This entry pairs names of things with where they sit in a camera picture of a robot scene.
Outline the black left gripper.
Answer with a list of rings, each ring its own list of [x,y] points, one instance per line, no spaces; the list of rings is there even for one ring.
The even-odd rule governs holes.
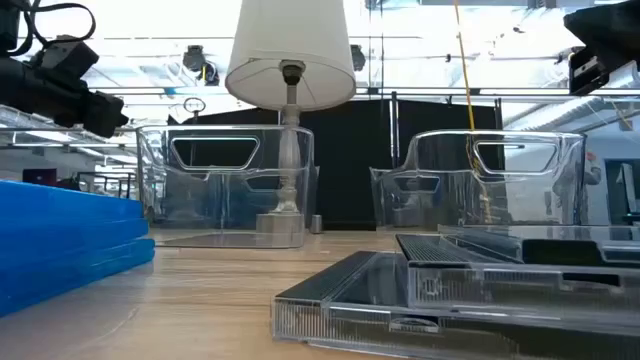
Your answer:
[[[66,128],[82,125],[105,138],[129,122],[122,113],[124,103],[120,98],[92,92],[82,80],[62,85],[44,70],[12,58],[1,58],[1,104],[48,117]]]

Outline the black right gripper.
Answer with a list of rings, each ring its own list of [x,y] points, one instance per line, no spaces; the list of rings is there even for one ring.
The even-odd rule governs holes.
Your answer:
[[[639,0],[577,10],[564,16],[564,26],[606,72],[639,62]]]

